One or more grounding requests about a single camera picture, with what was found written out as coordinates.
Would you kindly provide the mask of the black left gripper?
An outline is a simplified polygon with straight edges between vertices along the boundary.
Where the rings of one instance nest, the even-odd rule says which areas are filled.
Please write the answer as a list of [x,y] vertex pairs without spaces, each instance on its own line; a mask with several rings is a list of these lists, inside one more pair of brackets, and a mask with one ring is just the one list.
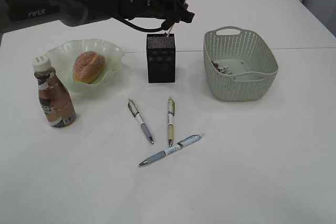
[[195,16],[185,0],[119,0],[118,15],[123,19],[157,18],[190,24]]

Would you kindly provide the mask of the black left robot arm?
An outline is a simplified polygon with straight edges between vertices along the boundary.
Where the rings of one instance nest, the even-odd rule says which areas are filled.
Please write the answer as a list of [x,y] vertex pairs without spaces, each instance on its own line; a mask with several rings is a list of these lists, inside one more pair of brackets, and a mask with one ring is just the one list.
[[141,32],[191,23],[185,0],[1,0],[1,34],[61,21],[69,27],[116,19]]

